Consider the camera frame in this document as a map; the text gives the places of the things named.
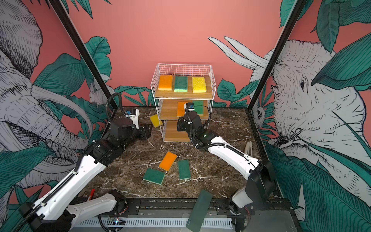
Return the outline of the orange sponge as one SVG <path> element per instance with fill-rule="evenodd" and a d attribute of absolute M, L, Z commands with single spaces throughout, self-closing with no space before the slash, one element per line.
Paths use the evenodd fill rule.
<path fill-rule="evenodd" d="M 159 164 L 159 168 L 162 170 L 165 170 L 168 172 L 175 160 L 177 159 L 177 155 L 171 152 L 167 152 L 166 155 L 164 156 L 163 160 Z"/>
<path fill-rule="evenodd" d="M 177 105 L 177 117 L 183 117 L 185 114 L 186 101 L 180 101 Z"/>
<path fill-rule="evenodd" d="M 173 89 L 173 76 L 161 75 L 159 78 L 158 90 L 172 91 L 172 89 Z"/>

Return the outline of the yellow sponge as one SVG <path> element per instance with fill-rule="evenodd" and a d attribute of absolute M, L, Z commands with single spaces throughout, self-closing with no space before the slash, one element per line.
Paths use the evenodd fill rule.
<path fill-rule="evenodd" d="M 158 118 L 157 114 L 152 115 L 149 118 L 150 118 L 154 128 L 157 128 L 157 127 L 160 127 L 160 126 L 163 125 L 163 122 Z"/>
<path fill-rule="evenodd" d="M 192 77 L 193 93 L 206 93 L 207 86 L 204 77 Z"/>

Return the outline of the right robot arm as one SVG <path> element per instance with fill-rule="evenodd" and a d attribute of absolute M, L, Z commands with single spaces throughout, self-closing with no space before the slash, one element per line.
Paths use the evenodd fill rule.
<path fill-rule="evenodd" d="M 247 180 L 246 186 L 237 190 L 230 198 L 230 209 L 236 211 L 248 205 L 262 205 L 269 200 L 276 188 L 276 174 L 272 163 L 258 160 L 243 153 L 226 142 L 215 131 L 207 128 L 210 118 L 203 123 L 195 110 L 194 103 L 181 107 L 184 115 L 178 119 L 177 131 L 185 131 L 191 144 L 198 150 L 205 150 L 232 166 Z"/>

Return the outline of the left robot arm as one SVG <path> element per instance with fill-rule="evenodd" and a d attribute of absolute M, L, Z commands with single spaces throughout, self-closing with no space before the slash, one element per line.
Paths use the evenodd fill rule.
<path fill-rule="evenodd" d="M 68 232 L 77 224 L 103 213 L 120 213 L 126 209 L 126 198 L 117 190 L 102 197 L 72 205 L 71 201 L 100 172 L 137 140 L 151 136 L 152 125 L 139 125 L 140 111 L 120 109 L 123 117 L 108 119 L 108 135 L 87 146 L 76 166 L 46 196 L 20 207 L 22 220 L 13 229 L 19 232 L 28 224 L 33 232 Z"/>

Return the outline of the yellow sponge beside shelf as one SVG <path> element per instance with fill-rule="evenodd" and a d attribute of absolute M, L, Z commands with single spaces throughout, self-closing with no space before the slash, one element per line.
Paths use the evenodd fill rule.
<path fill-rule="evenodd" d="M 160 126 L 163 125 L 163 122 L 158 118 L 157 114 L 152 115 L 149 118 L 150 118 L 154 128 L 157 128 L 157 127 L 160 127 Z"/>

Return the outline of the beige plastic clip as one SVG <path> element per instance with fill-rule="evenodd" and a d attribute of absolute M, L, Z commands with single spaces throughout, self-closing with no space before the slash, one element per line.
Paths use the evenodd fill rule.
<path fill-rule="evenodd" d="M 253 154 L 253 144 L 252 144 L 252 142 L 247 142 L 246 143 L 244 153 L 248 156 L 252 156 L 252 154 Z"/>

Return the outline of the red white marker pen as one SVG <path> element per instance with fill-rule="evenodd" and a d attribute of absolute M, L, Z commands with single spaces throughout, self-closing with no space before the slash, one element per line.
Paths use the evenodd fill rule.
<path fill-rule="evenodd" d="M 92 189 L 90 194 L 89 194 L 88 201 L 90 201 L 93 198 L 94 193 L 95 193 L 95 189 Z"/>

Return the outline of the dark green foreground sponge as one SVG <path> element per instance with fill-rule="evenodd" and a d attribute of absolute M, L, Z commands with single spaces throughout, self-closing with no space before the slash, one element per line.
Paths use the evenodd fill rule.
<path fill-rule="evenodd" d="M 212 201 L 212 197 L 213 195 L 210 192 L 206 190 L 201 190 L 198 196 L 198 199 L 186 223 L 186 227 L 192 232 L 200 231 L 203 225 L 204 219 L 206 217 L 206 214 L 208 212 L 209 205 Z"/>

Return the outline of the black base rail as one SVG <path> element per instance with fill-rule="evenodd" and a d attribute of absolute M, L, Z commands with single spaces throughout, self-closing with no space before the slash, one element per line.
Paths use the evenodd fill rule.
<path fill-rule="evenodd" d="M 146 211 L 192 211 L 196 198 L 127 198 L 123 213 L 119 216 L 139 215 Z M 229 199 L 213 198 L 208 207 L 209 211 L 215 211 L 218 216 L 247 216 L 255 215 L 258 211 L 288 211 L 294 212 L 288 199 L 271 199 L 264 203 L 252 203 L 245 208 L 232 211 Z"/>

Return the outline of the left black frame post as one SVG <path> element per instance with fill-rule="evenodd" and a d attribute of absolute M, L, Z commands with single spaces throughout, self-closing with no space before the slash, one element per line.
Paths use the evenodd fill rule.
<path fill-rule="evenodd" d="M 46 1 L 63 24 L 69 37 L 80 53 L 80 60 L 85 73 L 86 83 L 90 89 L 90 101 L 97 105 L 107 104 L 109 96 L 114 94 L 111 87 L 106 85 L 109 81 L 112 65 L 108 55 L 111 53 L 110 45 L 105 37 L 93 36 L 86 43 L 83 42 L 77 28 L 69 16 L 67 1 Z"/>

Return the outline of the black frame post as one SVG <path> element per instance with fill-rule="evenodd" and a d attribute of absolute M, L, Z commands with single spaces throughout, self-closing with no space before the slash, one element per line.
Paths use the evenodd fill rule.
<path fill-rule="evenodd" d="M 111 87 L 106 85 L 109 81 L 112 65 L 108 55 L 111 53 L 110 45 L 105 37 L 93 36 L 86 43 L 83 42 L 77 28 L 69 16 L 67 1 L 46 1 L 63 24 L 69 37 L 80 53 L 80 60 L 85 73 L 86 83 L 90 89 L 90 101 L 97 105 L 107 104 L 109 96 L 114 94 Z"/>
<path fill-rule="evenodd" d="M 289 15 L 289 18 L 284 26 L 284 29 L 281 33 L 281 36 L 276 44 L 276 47 L 274 48 L 273 50 L 273 53 L 271 55 L 271 58 L 268 62 L 268 65 L 267 67 L 265 68 L 264 70 L 264 73 L 262 75 L 262 78 L 260 79 L 259 81 L 259 84 L 257 86 L 257 89 L 253 95 L 253 98 L 247 108 L 247 112 L 248 113 L 251 113 L 252 110 L 253 110 L 253 107 L 256 103 L 256 101 L 258 100 L 258 97 L 260 95 L 260 93 L 262 92 L 262 89 L 264 88 L 264 85 L 266 83 L 266 81 L 268 80 L 268 78 L 271 76 L 271 72 L 273 71 L 273 68 L 275 66 L 275 64 L 277 63 L 278 61 L 278 58 L 280 57 L 280 54 L 282 52 L 282 50 L 284 49 L 285 47 L 285 43 L 287 42 L 303 8 L 305 7 L 305 4 L 306 4 L 306 1 L 305 0 L 299 0 L 299 1 L 295 1 L 295 4 L 290 12 L 290 15 Z"/>

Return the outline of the right black frame post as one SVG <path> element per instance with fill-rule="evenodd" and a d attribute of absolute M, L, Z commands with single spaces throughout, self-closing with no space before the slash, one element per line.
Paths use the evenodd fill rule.
<path fill-rule="evenodd" d="M 260 95 L 260 93 L 262 92 L 262 89 L 264 88 L 264 85 L 266 83 L 266 81 L 268 80 L 268 78 L 271 76 L 271 72 L 273 71 L 273 68 L 275 66 L 275 64 L 277 63 L 278 61 L 278 58 L 280 57 L 280 54 L 282 52 L 282 50 L 284 49 L 285 47 L 285 43 L 287 42 L 303 8 L 305 7 L 305 4 L 306 4 L 306 1 L 305 0 L 299 0 L 299 1 L 295 1 L 295 4 L 290 12 L 290 15 L 289 15 L 289 18 L 284 26 L 284 29 L 281 33 L 281 36 L 276 44 L 276 47 L 274 48 L 273 50 L 273 53 L 271 55 L 271 58 L 268 62 L 268 65 L 267 67 L 265 68 L 264 70 L 264 73 L 262 75 L 262 78 L 260 79 L 259 81 L 259 84 L 257 86 L 257 89 L 253 95 L 253 98 L 247 108 L 247 112 L 248 113 L 251 113 L 252 110 L 253 110 L 253 107 L 256 103 L 256 101 L 258 100 L 258 97 Z"/>

